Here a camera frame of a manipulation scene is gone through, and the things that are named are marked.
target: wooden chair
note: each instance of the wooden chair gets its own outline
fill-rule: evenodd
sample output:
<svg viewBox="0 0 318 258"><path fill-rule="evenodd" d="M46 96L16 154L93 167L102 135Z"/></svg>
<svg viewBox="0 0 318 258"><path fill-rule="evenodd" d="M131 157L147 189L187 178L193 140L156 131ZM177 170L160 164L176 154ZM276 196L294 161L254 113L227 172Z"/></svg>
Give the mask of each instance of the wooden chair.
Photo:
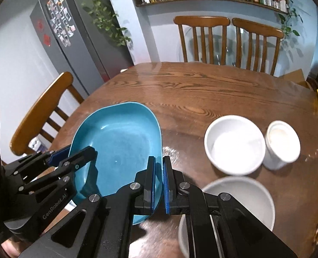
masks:
<svg viewBox="0 0 318 258"><path fill-rule="evenodd" d="M214 48L213 48L213 33L212 28L222 26L222 49L221 49L221 64L226 64L226 40L227 26L231 23L230 20L222 16L176 16L173 22L178 25L179 35L182 43L184 62L188 61L187 48L185 46L185 38L182 25L192 27L194 41L194 59L199 61L199 50L197 46L196 27L201 28L201 43L202 43L202 62L207 63L207 55L205 48L204 28L208 27L208 47L209 47L209 63L214 64Z"/></svg>
<svg viewBox="0 0 318 258"><path fill-rule="evenodd" d="M68 90L80 104L84 101L72 83L73 76L71 73L63 72L34 103L11 139L10 148L15 155L20 156L24 153L33 153L34 151L29 148L28 145L38 134L41 134L49 142L53 142L54 138L44 131L42 127L45 123L48 123L56 131L61 129L61 127L50 118L53 112L56 112L64 121L68 119L68 115L58 107L63 92Z"/></svg>
<svg viewBox="0 0 318 258"><path fill-rule="evenodd" d="M275 67L278 58L278 51L280 48L280 39L283 38L283 32L275 27L263 25L257 22L244 20L240 18L232 19L232 24L236 27L237 37L237 49L236 49L236 61L235 66L240 68L242 60L242 38L240 34L240 28L248 31L249 33L249 52L247 55L246 69L251 70L251 58L252 58L252 33L256 34L256 49L255 49L255 61L253 63L253 71L258 71L259 61L259 36L263 36L263 51L262 62L260 72L265 72L265 60L267 57L267 37L276 37L275 53L273 64L271 66L270 74L274 75Z"/></svg>

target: metal screw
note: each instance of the metal screw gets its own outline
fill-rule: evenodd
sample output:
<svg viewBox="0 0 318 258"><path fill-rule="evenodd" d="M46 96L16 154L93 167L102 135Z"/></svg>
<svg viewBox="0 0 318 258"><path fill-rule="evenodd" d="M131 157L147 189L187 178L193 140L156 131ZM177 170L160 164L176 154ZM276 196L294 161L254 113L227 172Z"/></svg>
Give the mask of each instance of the metal screw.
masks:
<svg viewBox="0 0 318 258"><path fill-rule="evenodd" d="M179 187L182 189L188 189L190 187L190 184L184 181L179 184Z"/></svg>
<svg viewBox="0 0 318 258"><path fill-rule="evenodd" d="M99 201L100 197L99 197L98 194L92 194L92 195L89 196L88 199L89 199L91 202L94 203L95 201Z"/></svg>
<svg viewBox="0 0 318 258"><path fill-rule="evenodd" d="M133 182L129 185L130 189L136 190L140 188L140 184L138 182Z"/></svg>
<svg viewBox="0 0 318 258"><path fill-rule="evenodd" d="M229 199L231 199L231 195L228 193L222 193L220 195L220 198L223 199L224 201L228 201Z"/></svg>

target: gray refrigerator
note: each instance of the gray refrigerator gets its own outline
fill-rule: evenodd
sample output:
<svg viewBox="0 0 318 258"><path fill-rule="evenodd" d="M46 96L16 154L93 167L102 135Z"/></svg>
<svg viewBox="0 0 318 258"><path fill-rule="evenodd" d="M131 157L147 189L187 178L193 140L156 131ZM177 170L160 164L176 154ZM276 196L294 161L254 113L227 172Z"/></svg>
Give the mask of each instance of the gray refrigerator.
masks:
<svg viewBox="0 0 318 258"><path fill-rule="evenodd" d="M38 0L30 18L60 74L68 71L83 98L133 65L126 46L117 46L83 9L88 0Z"/></svg>

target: hanging vine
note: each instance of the hanging vine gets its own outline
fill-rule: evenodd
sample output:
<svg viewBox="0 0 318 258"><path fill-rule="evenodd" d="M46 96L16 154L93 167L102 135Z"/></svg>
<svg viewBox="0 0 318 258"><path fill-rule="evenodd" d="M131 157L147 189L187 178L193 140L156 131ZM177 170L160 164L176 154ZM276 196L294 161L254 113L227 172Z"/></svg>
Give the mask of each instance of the hanging vine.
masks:
<svg viewBox="0 0 318 258"><path fill-rule="evenodd" d="M108 36L116 43L117 46L125 46L131 39L123 35L126 27L118 25L110 0L91 0L93 7L89 8L82 3L83 9L93 18L93 24L99 29L108 34Z"/></svg>
<svg viewBox="0 0 318 258"><path fill-rule="evenodd" d="M301 16L296 13L296 8L293 7L293 3L294 3L293 0L287 1L288 9L287 9L286 16L284 16L282 14L278 14L278 16L281 19L281 25L282 25L281 30L283 31L284 38L289 37L289 35L291 33L293 33L297 37L300 36L300 34L297 30L295 30L295 29L292 30L292 17L295 17L296 20L298 20L298 21L299 21L299 19L298 19L298 17L299 17L301 22L304 23Z"/></svg>

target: blue plastic basin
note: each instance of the blue plastic basin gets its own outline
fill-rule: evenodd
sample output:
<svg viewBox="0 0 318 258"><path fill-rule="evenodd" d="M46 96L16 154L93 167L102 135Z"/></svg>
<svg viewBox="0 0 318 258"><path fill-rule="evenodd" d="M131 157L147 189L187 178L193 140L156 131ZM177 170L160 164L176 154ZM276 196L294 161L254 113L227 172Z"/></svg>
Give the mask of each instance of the blue plastic basin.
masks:
<svg viewBox="0 0 318 258"><path fill-rule="evenodd" d="M137 172L147 168L148 156L154 156L156 208L162 190L162 145L158 120L148 107L127 102L97 110L80 125L69 156L89 145L97 151L97 159L76 172L76 205L90 194L116 193L133 182ZM133 224L147 217L135 215Z"/></svg>

